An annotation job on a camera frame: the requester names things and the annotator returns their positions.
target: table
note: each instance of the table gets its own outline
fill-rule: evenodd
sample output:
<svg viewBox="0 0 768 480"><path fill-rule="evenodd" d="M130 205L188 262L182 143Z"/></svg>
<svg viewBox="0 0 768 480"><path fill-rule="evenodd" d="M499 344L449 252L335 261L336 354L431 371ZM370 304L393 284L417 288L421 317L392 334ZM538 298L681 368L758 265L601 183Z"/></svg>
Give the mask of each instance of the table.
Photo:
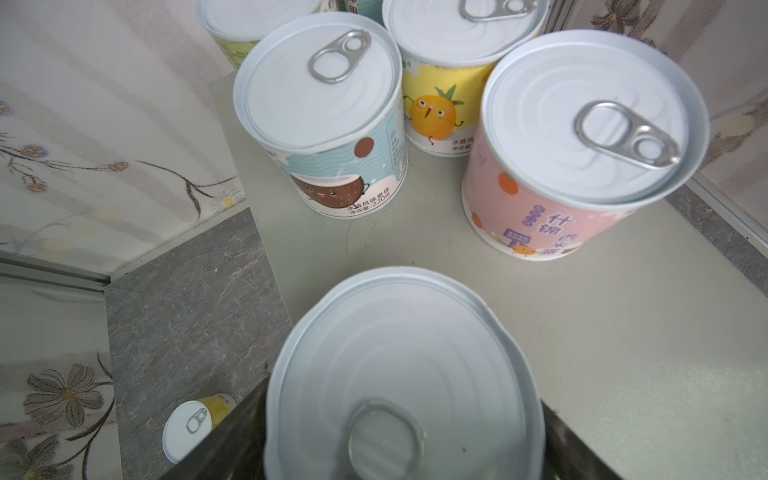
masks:
<svg viewBox="0 0 768 480"><path fill-rule="evenodd" d="M484 243L462 210L466 159L408 146L384 209L331 220L240 126L234 74L212 86L293 322L331 287L413 265L472 288L528 357L541 396L625 478L768 477L768 298L666 202L560 260Z"/></svg>

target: can rim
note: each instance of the can rim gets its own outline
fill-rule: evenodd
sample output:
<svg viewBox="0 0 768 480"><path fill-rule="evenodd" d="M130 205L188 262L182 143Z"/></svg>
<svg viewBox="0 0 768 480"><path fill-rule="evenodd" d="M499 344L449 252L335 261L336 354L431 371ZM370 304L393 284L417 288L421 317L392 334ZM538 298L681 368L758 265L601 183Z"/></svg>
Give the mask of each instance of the can rim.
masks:
<svg viewBox="0 0 768 480"><path fill-rule="evenodd" d="M211 423L210 410L208 409L208 407L205 406L204 403L202 403L202 402L200 402L198 400L189 400L187 402L183 402L181 405L176 407L173 410L173 412L170 414L170 416L168 417L168 420L165 421L165 425L163 426L163 453L165 454L165 458L167 458L168 461L171 462L171 463L181 462L181 460L183 460L184 457L176 458L176 457L172 456L172 454L170 454L169 451L168 451L168 424L170 423L171 420L174 419L174 417L176 416L177 412L179 411L179 409L181 407L183 407L185 405L189 405L191 403L199 403L200 407L202 409L206 409L208 411L208 415L206 415L205 425L206 425L206 428L208 426L210 426L210 430L213 430L213 423Z"/></svg>
<svg viewBox="0 0 768 480"><path fill-rule="evenodd" d="M225 31L219 30L218 28L214 27L213 24L210 23L210 19L208 18L208 15L206 14L205 7L208 2L211 0L196 0L195 1L195 10L197 11L197 20L200 22L200 24L208 30L208 33L210 33L212 36L216 38L220 38L222 40L227 41L260 41L262 38L266 37L268 34L265 35L232 35L229 33L226 33ZM323 0L314 0L312 5L309 7L309 9L304 12L304 15L308 15L319 7L320 3Z"/></svg>
<svg viewBox="0 0 768 480"><path fill-rule="evenodd" d="M441 290L446 294L450 293L457 300L468 304L472 309L482 311L479 316L487 323L495 338L499 341L499 348L504 350L505 355L513 366L518 365L521 367L520 373L523 375L519 375L516 381L520 385L526 425L530 424L531 426L531 435L527 439L528 444L532 446L530 465L532 465L531 468L533 470L540 468L544 461L545 425L541 397L536 386L533 370L522 348L520 348L517 341L498 320L491 307L474 290L442 273L415 266L384 266L357 273L333 287L302 317L288 335L274 364L266 393L265 473L275 474L279 473L281 469L280 460L278 460L280 457L279 446L276 441L277 429L280 424L280 396L282 395L283 383L290 369L290 363L293 361L294 353L299 348L303 337L311 331L314 323L336 304L376 283L391 282L393 280L409 280L431 286L438 283L442 287ZM538 478L538 476L536 472L535 475L529 475L528 480L533 480Z"/></svg>
<svg viewBox="0 0 768 480"><path fill-rule="evenodd" d="M248 86L250 85L256 67L272 48L282 41L287 40L289 37L310 28L334 25L365 28L369 31L371 36L376 38L381 46L384 47L387 53L389 53L389 58L392 61L392 87L390 88L389 97L370 120L356 130L345 133L341 137L336 137L321 144L311 145L309 147L296 147L274 141L272 138L267 137L261 132L250 116L250 108L247 103ZM324 12L315 15L307 15L293 20L268 34L262 41L257 43L256 46L253 47L253 50L248 53L248 56L246 56L245 61L243 61L243 64L240 66L240 70L237 71L232 96L235 114L251 137L255 138L266 148L272 148L287 154L306 155L317 154L341 147L359 140L360 137L368 134L385 119L389 112L396 106L396 102L402 101L399 95L400 91L402 91L402 57L400 56L400 50L398 49L392 34L375 21L363 17L362 15L348 12Z"/></svg>
<svg viewBox="0 0 768 480"><path fill-rule="evenodd" d="M689 139L699 138L705 140L703 142L689 141L683 160L678 167L676 167L675 172L666 180L660 182L660 184L650 193L640 199L620 203L599 203L578 200L565 195L558 195L557 192L549 190L528 175L524 174L520 169L516 168L515 162L511 160L509 155L497 148L493 132L486 128L486 125L488 124L488 116L490 115L489 108L496 93L498 83L502 76L506 74L507 69L512 67L516 61L523 59L523 57L534 55L538 50L567 43L613 46L621 49L627 55L633 55L645 63L649 63L646 57L648 55L652 56L653 63L655 63L653 66L663 74L665 78L670 80L670 84L675 88L682 103L687 107L687 118L689 121L688 131L690 133ZM557 31L534 38L524 45L515 48L504 57L498 65L496 65L490 78L488 78L488 83L485 86L485 91L483 92L480 104L480 122L488 148L494 154L496 161L502 169L513 176L515 181L519 182L529 190L534 191L536 194L559 204L594 211L613 211L618 209L635 210L652 204L653 202L666 197L668 194L671 194L696 173L707 152L707 145L709 144L710 138L710 122L707 113L707 105L705 104L698 87L681 66L650 45L644 44L642 41L607 31L596 30Z"/></svg>
<svg viewBox="0 0 768 480"><path fill-rule="evenodd" d="M507 53L509 53L513 48L517 48L520 44L526 41L529 41L533 37L538 35L539 32L541 31L542 26L547 21L547 17L549 16L549 6L550 6L551 0L538 0L538 2L536 2L537 15L541 15L541 17L539 18L538 22L535 25L533 25L533 28L531 28L531 31L526 36L520 37L517 41L511 43L507 48L504 48L501 51L497 51L493 55L486 55L485 57L480 57L475 60L467 60L467 61L438 61L438 60L435 60L434 58L421 55L417 51L414 51L411 48L406 47L403 43L401 43L401 38L397 34L397 29L392 23L392 20L390 20L390 17L392 16L392 9L394 8L394 4L397 1L398 0L384 0L384 3L382 5L382 17L384 19L384 26L386 27L387 31L389 31L392 34L393 38L397 42L397 46L401 48L403 52L429 65L435 65L443 68L474 68L474 67L481 67L483 65L489 65L498 61L499 58L502 58L505 55L507 55Z"/></svg>

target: white can lid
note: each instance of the white can lid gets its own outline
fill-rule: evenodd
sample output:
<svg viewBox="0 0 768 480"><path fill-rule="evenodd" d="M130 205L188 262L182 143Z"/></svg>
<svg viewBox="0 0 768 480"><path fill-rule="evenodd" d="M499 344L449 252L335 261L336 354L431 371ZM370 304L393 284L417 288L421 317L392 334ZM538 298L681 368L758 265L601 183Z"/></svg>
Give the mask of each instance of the white can lid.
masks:
<svg viewBox="0 0 768 480"><path fill-rule="evenodd" d="M512 16L505 10L518 4L526 13ZM463 68L493 63L532 38L548 7L549 0L385 0L383 15L384 25L410 55Z"/></svg>
<svg viewBox="0 0 768 480"><path fill-rule="evenodd" d="M628 119L636 114L658 128L654 138L674 141L679 163L653 169L588 145L577 119L598 101L629 110L591 111L587 139L602 145L631 139ZM669 193L696 170L709 137L707 109L682 69L640 41L604 31L543 35L513 50L488 80L482 120L513 176L556 201L587 208L650 203ZM652 157L660 145L634 143Z"/></svg>
<svg viewBox="0 0 768 480"><path fill-rule="evenodd" d="M208 408L197 400L184 402L170 414L163 428L163 452L181 462L213 429Z"/></svg>
<svg viewBox="0 0 768 480"><path fill-rule="evenodd" d="M369 402L395 415L355 423ZM268 478L411 478L420 450L419 478L532 480L543 445L518 346L476 294L428 270L342 282L293 329L270 379Z"/></svg>
<svg viewBox="0 0 768 480"><path fill-rule="evenodd" d="M319 4L320 0L197 0L197 17L219 38L256 41L314 12Z"/></svg>
<svg viewBox="0 0 768 480"><path fill-rule="evenodd" d="M337 78L350 64L349 76L336 83L313 76L310 61L327 45L351 31L350 47L366 41L364 52L320 55L315 72ZM361 15L330 12L300 18L279 28L248 54L237 72L234 105L245 129L278 151L314 153L349 143L378 124L400 88L402 60L392 36Z"/></svg>

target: tin can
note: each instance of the tin can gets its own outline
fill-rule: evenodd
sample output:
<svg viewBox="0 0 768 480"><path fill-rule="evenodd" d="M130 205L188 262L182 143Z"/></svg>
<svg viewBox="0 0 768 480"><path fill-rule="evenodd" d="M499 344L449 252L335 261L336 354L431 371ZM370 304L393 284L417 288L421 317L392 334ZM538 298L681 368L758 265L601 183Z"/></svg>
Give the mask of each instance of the tin can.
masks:
<svg viewBox="0 0 768 480"><path fill-rule="evenodd" d="M339 0L341 9L349 13L359 13L384 25L382 0Z"/></svg>
<svg viewBox="0 0 768 480"><path fill-rule="evenodd" d="M211 430L218 427L235 405L232 397L217 393L176 407L163 428L163 452L168 460L181 462Z"/></svg>
<svg viewBox="0 0 768 480"><path fill-rule="evenodd" d="M267 478L538 480L544 441L517 343L476 293L420 268L330 290L288 335L266 394Z"/></svg>
<svg viewBox="0 0 768 480"><path fill-rule="evenodd" d="M394 198L406 175L401 75L397 44L381 25L345 12L311 15L248 55L235 112L307 205L361 217Z"/></svg>
<svg viewBox="0 0 768 480"><path fill-rule="evenodd" d="M536 36L549 0L385 0L384 24L402 51L406 136L440 157L469 154L485 82L499 58Z"/></svg>
<svg viewBox="0 0 768 480"><path fill-rule="evenodd" d="M488 81L467 218L501 252L561 258L686 182L707 119L696 85L658 50L604 31L543 35Z"/></svg>
<svg viewBox="0 0 768 480"><path fill-rule="evenodd" d="M237 70L275 28L310 13L337 10L336 0L197 0L197 18Z"/></svg>

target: canned food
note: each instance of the canned food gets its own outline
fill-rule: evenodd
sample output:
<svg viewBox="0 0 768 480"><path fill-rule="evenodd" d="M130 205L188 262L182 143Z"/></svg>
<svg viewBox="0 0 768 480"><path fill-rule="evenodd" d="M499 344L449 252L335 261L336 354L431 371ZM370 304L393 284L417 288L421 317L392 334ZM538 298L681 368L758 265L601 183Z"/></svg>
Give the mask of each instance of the canned food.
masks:
<svg viewBox="0 0 768 480"><path fill-rule="evenodd" d="M476 293L419 268L334 287L288 335L266 394L267 478L538 480L544 442L517 343Z"/></svg>
<svg viewBox="0 0 768 480"><path fill-rule="evenodd" d="M402 50L406 136L416 147L441 157L469 154L496 61L539 33L548 6L549 0L384 1L384 24Z"/></svg>
<svg viewBox="0 0 768 480"><path fill-rule="evenodd" d="M384 25L382 18L382 0L339 0L345 12L359 13Z"/></svg>
<svg viewBox="0 0 768 480"><path fill-rule="evenodd" d="M233 408L234 399L225 393L191 400L176 407L163 428L163 452L168 460L181 462Z"/></svg>
<svg viewBox="0 0 768 480"><path fill-rule="evenodd" d="M563 257L687 181L707 119L693 81L640 41L592 30L531 40L488 80L467 218L504 253Z"/></svg>
<svg viewBox="0 0 768 480"><path fill-rule="evenodd" d="M311 15L255 47L235 79L235 112L307 205L361 217L387 204L406 175L401 75L381 25Z"/></svg>
<svg viewBox="0 0 768 480"><path fill-rule="evenodd" d="M335 10L336 0L197 0L197 18L235 70L275 28L310 13Z"/></svg>

